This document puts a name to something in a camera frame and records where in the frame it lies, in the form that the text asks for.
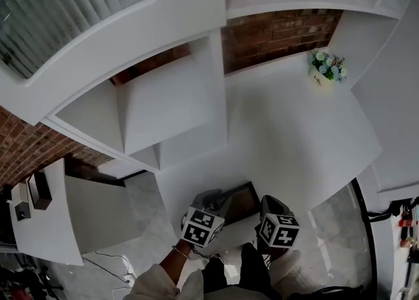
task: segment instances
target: gray tile floor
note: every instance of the gray tile floor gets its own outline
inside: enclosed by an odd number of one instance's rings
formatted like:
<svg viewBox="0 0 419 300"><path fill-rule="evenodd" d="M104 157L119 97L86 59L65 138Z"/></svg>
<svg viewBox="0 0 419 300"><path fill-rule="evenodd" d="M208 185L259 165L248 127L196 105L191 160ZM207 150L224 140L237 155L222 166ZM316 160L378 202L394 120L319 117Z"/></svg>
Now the gray tile floor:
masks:
<svg viewBox="0 0 419 300"><path fill-rule="evenodd" d="M131 207L142 235L112 246L100 253L122 255L130 264L130 273L138 276L153 263L160 262L177 241L152 174L126 180ZM350 186L346 186L318 207L299 218L300 235L295 248L302 252L301 273L322 286L358 286L371 281L371 259L367 235L359 205ZM119 257L96 253L85 258L105 267L121 278L127 264ZM240 249L223 253L226 276L231 284L239 281ZM205 266L205 260L188 262L181 277ZM83 267L45 262L52 281L59 282L61 300L118 300L128 292L127 285L99 267L86 262Z"/></svg>

